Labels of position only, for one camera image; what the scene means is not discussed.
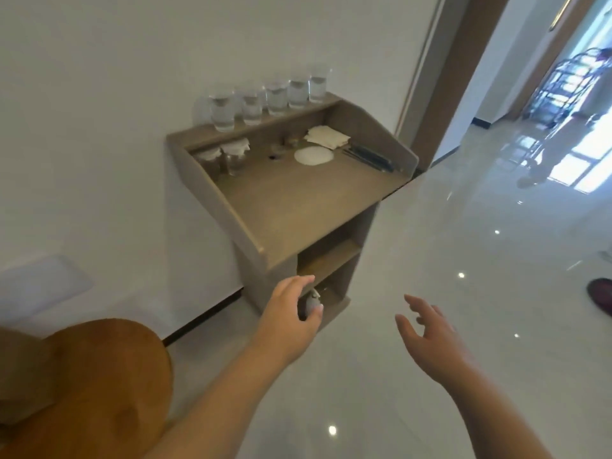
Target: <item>hallway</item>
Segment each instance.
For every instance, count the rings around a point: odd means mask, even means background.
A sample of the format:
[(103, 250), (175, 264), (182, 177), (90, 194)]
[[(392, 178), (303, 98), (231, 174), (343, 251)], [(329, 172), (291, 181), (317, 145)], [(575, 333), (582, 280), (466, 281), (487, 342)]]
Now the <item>hallway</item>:
[[(266, 395), (240, 458), (474, 457), (451, 399), (397, 335), (405, 292), (444, 310), (556, 458), (609, 456), (612, 319), (585, 287), (612, 277), (612, 116), (561, 132), (540, 151), (546, 132), (530, 122), (472, 127), (383, 201), (351, 305)], [(170, 347), (175, 415), (257, 318), (241, 299)]]

